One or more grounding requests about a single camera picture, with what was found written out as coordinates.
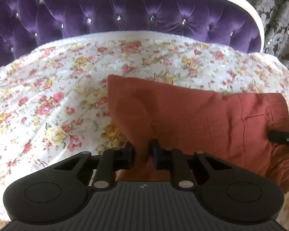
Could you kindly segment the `rust red pants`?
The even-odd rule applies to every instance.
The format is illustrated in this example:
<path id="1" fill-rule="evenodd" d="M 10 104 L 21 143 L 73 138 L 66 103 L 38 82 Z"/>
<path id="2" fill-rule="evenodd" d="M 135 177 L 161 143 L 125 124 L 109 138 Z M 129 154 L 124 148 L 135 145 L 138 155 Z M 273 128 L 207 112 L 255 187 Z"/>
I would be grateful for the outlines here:
<path id="1" fill-rule="evenodd" d="M 289 191 L 289 147 L 267 139 L 269 130 L 289 132 L 289 112 L 279 93 L 223 95 L 138 78 L 110 75 L 108 108 L 114 125 L 136 150 L 121 181 L 164 181 L 149 142 L 192 155 L 203 151 L 267 177 Z"/>

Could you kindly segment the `floral bed sheet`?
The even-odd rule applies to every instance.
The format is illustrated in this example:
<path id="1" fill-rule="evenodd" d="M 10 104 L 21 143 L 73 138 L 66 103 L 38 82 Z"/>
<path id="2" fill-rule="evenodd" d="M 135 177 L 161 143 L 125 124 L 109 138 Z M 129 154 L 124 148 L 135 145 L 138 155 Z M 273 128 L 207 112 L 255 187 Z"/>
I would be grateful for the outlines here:
<path id="1" fill-rule="evenodd" d="M 0 230 L 12 182 L 78 152 L 125 144 L 108 115 L 111 74 L 222 94 L 278 92 L 289 108 L 289 70 L 269 54 L 149 31 L 42 45 L 0 68 Z"/>

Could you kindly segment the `purple tufted headboard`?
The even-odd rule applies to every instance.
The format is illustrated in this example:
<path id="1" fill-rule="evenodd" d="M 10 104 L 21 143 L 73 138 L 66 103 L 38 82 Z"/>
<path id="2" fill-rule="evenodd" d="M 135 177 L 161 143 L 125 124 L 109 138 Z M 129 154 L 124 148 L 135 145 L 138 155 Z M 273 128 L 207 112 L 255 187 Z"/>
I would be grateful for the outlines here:
<path id="1" fill-rule="evenodd" d="M 246 0 L 0 0 L 0 67 L 55 40 L 148 30 L 261 52 L 264 27 Z"/>

